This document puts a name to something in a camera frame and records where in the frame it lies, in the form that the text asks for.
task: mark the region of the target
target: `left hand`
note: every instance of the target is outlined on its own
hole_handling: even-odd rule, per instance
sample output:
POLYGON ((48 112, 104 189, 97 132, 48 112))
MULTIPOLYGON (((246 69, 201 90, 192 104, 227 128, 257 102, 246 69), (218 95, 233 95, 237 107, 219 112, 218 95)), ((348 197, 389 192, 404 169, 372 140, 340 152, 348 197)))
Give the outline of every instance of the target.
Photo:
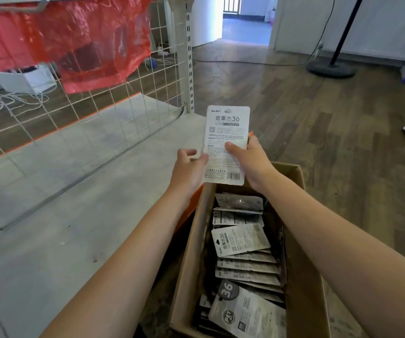
POLYGON ((190 157, 196 154, 196 149, 179 149, 177 151, 177 160, 171 175, 170 186, 168 190, 178 191, 191 197, 198 189, 203 178, 204 166, 209 161, 206 153, 194 161, 190 157))

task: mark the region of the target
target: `hand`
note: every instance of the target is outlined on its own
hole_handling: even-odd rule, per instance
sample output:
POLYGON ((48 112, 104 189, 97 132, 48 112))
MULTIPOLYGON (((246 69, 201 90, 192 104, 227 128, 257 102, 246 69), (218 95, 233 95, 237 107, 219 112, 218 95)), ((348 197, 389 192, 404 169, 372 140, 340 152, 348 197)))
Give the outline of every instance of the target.
POLYGON ((201 153, 198 159, 190 160, 190 156, 196 154, 196 149, 179 149, 177 160, 171 175, 168 190, 178 191, 191 197, 201 184, 204 166, 209 161, 209 155, 201 153))
POLYGON ((267 154, 257 137, 254 135, 250 136, 246 149, 242 149, 232 142, 226 142, 225 148, 228 153, 237 159, 251 187, 263 194, 267 185, 267 179, 270 176, 276 175, 278 171, 268 160, 267 154))

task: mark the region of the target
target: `open cardboard box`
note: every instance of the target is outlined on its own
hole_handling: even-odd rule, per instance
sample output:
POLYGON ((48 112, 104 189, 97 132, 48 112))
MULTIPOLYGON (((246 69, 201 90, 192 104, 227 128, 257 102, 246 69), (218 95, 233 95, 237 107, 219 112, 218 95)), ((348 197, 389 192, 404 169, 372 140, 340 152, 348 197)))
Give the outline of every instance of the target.
MULTIPOLYGON (((304 189, 303 174, 298 165, 278 162, 272 164, 279 172, 304 189)), ((192 326, 192 320, 195 306, 201 295, 203 277, 200 275, 201 260, 214 197, 215 193, 221 192, 262 196, 254 191, 247 181, 244 186, 206 183, 203 187, 170 313, 172 329, 196 338, 209 337, 196 330, 192 326)), ((264 222, 269 226, 270 232, 277 235, 282 221, 270 205, 264 209, 264 216, 268 216, 267 220, 264 218, 264 222)), ((284 239, 287 263, 287 284, 284 287, 287 337, 330 337, 322 277, 286 227, 284 227, 284 239)))

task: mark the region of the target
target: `doorway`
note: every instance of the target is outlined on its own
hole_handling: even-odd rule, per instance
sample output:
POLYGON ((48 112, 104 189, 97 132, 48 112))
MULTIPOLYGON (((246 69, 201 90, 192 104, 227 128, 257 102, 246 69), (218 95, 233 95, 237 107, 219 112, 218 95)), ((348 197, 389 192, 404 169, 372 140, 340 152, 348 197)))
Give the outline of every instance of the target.
POLYGON ((277 0, 224 0, 222 39, 268 45, 277 0))

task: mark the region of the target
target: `red plastic bag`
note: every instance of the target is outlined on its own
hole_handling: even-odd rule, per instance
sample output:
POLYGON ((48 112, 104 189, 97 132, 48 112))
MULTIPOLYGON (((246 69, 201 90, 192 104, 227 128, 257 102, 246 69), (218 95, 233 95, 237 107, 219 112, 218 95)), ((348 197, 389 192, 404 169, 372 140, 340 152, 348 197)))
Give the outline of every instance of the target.
POLYGON ((54 61, 67 93, 123 83, 151 53, 151 1, 69 0, 42 13, 0 13, 0 71, 54 61))

